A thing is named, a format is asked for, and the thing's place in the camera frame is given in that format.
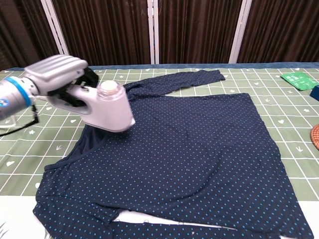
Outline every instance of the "polka dot shirt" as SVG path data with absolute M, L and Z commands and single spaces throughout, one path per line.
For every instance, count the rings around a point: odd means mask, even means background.
M 219 71 L 202 70 L 126 84 L 136 124 L 123 133 L 86 125 L 73 151 L 45 167 L 33 212 L 48 232 L 56 239 L 312 239 L 248 94 L 165 95 L 221 80 Z M 235 230 L 113 222 L 124 209 Z

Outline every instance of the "grid pattern mat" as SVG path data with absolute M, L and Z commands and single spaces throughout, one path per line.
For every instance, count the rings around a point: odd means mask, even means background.
M 96 70 L 104 80 L 121 84 L 181 71 L 199 69 Z M 319 124 L 319 102 L 311 91 L 298 91 L 280 78 L 283 73 L 305 72 L 318 81 L 318 69 L 220 69 L 226 81 L 181 89 L 175 97 L 249 93 L 273 140 L 299 201 L 319 201 L 319 151 L 310 132 Z M 24 72 L 1 71 L 7 76 Z M 81 118 L 37 100 L 40 123 L 20 132 L 0 137 L 0 196 L 34 196 L 44 166 L 66 156 L 84 127 Z M 30 109 L 17 114 L 18 126 L 32 120 Z M 0 122 L 11 124 L 10 119 Z

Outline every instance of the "green packet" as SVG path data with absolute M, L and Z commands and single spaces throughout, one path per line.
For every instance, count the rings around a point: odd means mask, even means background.
M 311 90 L 319 85 L 317 81 L 303 72 L 283 74 L 281 77 L 300 91 Z

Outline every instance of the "robotic arm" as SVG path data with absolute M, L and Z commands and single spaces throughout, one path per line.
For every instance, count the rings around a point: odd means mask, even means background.
M 77 57 L 55 55 L 25 68 L 25 76 L 0 81 L 0 120 L 46 97 L 57 108 L 77 113 L 91 126 L 122 132 L 134 125 L 126 91 L 115 81 L 98 85 L 99 77 Z

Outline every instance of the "dark curtain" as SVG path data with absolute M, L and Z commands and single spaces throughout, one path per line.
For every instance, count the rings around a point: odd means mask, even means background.
M 54 0 L 70 55 L 90 65 L 150 63 L 147 0 Z
M 160 0 L 160 63 L 228 63 L 241 0 Z
M 238 63 L 317 61 L 318 0 L 253 0 Z
M 0 70 L 58 54 L 40 0 L 0 0 Z

